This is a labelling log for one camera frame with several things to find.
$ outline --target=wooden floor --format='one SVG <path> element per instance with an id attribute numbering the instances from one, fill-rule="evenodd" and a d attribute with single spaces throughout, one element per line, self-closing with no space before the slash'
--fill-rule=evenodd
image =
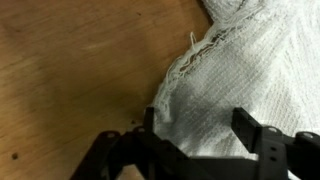
<path id="1" fill-rule="evenodd" d="M 0 0 L 0 179 L 68 179 L 210 23 L 197 0 Z"/>

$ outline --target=black plastic object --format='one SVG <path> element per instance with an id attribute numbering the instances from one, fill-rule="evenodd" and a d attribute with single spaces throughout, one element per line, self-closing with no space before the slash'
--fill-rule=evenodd
<path id="1" fill-rule="evenodd" d="M 320 179 L 320 139 L 311 132 L 288 137 L 275 127 L 262 127 L 242 108 L 235 108 L 231 127 L 259 161 L 241 158 L 189 158 L 152 132 L 153 108 L 143 126 L 120 135 L 101 133 L 71 177 L 72 180 L 114 180 L 135 164 L 147 180 L 287 180 L 288 169 L 301 179 Z"/>

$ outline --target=wood grain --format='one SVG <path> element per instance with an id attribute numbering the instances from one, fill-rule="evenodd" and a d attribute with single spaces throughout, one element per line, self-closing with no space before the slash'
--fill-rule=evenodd
<path id="1" fill-rule="evenodd" d="M 0 179 L 68 179 L 209 25 L 196 0 L 0 0 Z"/>

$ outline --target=wooden surface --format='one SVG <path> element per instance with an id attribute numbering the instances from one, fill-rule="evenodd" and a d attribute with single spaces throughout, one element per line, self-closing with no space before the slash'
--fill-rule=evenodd
<path id="1" fill-rule="evenodd" d="M 0 179 L 68 179 L 209 24 L 197 0 L 0 0 Z"/>

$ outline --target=white cloth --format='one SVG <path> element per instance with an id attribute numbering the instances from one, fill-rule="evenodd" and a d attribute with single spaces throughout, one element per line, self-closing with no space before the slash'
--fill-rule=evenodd
<path id="1" fill-rule="evenodd" d="M 214 24 L 168 70 L 156 134 L 190 156 L 251 157 L 231 130 L 234 107 L 288 135 L 319 134 L 320 1 L 203 1 Z"/>

